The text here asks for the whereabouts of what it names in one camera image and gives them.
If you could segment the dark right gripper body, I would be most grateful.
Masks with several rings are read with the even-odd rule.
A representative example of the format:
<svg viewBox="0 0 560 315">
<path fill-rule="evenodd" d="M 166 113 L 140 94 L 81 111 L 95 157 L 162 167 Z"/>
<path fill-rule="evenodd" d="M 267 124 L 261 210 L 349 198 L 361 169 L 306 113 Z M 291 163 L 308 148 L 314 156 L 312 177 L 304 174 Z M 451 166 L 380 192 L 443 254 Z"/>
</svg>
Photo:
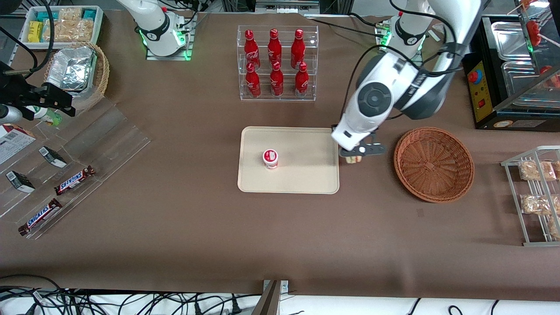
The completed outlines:
<svg viewBox="0 0 560 315">
<path fill-rule="evenodd" d="M 34 120 L 46 109 L 42 98 L 28 84 L 4 84 L 0 90 L 1 118 L 6 121 Z"/>
</svg>

